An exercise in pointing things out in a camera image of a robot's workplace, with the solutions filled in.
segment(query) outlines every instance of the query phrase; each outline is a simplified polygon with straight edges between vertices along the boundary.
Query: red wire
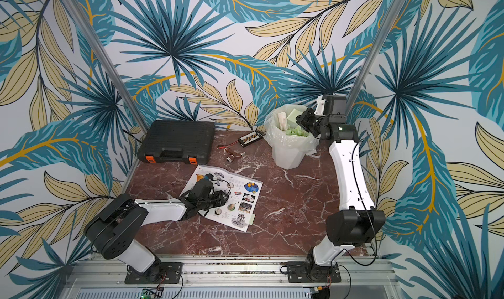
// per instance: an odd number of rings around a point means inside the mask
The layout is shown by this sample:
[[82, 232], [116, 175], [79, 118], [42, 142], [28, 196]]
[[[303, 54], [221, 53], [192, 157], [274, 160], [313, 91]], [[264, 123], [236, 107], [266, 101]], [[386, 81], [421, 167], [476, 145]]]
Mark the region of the red wire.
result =
[[228, 145], [218, 145], [217, 149], [222, 149], [222, 148], [230, 147], [230, 146], [236, 144], [237, 142], [238, 142], [238, 140], [235, 141], [234, 143], [231, 143], [231, 144], [228, 144]]

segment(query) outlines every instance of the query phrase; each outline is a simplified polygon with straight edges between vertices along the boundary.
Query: tool case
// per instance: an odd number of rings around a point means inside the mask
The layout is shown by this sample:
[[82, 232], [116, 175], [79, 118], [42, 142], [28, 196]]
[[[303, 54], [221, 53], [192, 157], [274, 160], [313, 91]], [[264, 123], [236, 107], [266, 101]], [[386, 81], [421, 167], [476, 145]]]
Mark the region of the tool case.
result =
[[207, 164], [214, 132], [214, 123], [208, 121], [156, 120], [137, 156], [140, 161], [149, 163]]

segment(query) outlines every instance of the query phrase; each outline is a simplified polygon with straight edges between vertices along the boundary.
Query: wall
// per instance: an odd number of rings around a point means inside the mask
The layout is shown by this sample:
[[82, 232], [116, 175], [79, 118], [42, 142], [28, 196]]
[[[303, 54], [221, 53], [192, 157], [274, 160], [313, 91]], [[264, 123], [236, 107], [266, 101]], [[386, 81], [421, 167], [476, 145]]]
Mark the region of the wall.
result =
[[504, 0], [459, 4], [423, 0], [352, 109], [380, 252], [411, 298], [504, 296]]
[[0, 9], [0, 288], [53, 298], [90, 252], [83, 225], [120, 194], [137, 147], [123, 129], [140, 130], [60, 0]]
[[101, 31], [115, 31], [106, 50], [148, 124], [248, 130], [286, 102], [347, 93], [390, 2], [111, 0]]

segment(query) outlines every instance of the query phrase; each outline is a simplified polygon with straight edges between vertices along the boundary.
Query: red marble surface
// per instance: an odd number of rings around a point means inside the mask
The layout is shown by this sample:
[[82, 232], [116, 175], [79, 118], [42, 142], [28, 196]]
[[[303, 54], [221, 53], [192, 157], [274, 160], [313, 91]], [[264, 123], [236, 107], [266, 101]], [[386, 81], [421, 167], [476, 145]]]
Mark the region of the red marble surface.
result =
[[[246, 154], [233, 163], [225, 162], [224, 151], [216, 145], [229, 144], [244, 133], [217, 131], [208, 165], [264, 183], [248, 231], [197, 216], [143, 226], [136, 235], [140, 243], [157, 254], [305, 255], [322, 240], [325, 219], [339, 206], [338, 181], [326, 142], [291, 170], [275, 165], [265, 140], [246, 148], [232, 146]], [[183, 163], [141, 162], [127, 193], [147, 200], [178, 197], [195, 168]], [[356, 251], [352, 253], [362, 254], [362, 250]]]

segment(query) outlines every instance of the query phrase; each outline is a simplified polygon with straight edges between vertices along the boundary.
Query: instruction booklet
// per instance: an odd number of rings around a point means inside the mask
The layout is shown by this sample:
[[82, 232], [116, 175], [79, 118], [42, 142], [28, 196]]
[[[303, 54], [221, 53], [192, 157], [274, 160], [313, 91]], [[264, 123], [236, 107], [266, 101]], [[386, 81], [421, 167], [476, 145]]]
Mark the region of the instruction booklet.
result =
[[[229, 199], [224, 206], [211, 208], [205, 218], [246, 232], [254, 220], [255, 203], [263, 183], [221, 168], [198, 165], [182, 193], [192, 189], [206, 174], [214, 176], [214, 189], [229, 193]], [[202, 216], [205, 213], [203, 210], [199, 212]]]

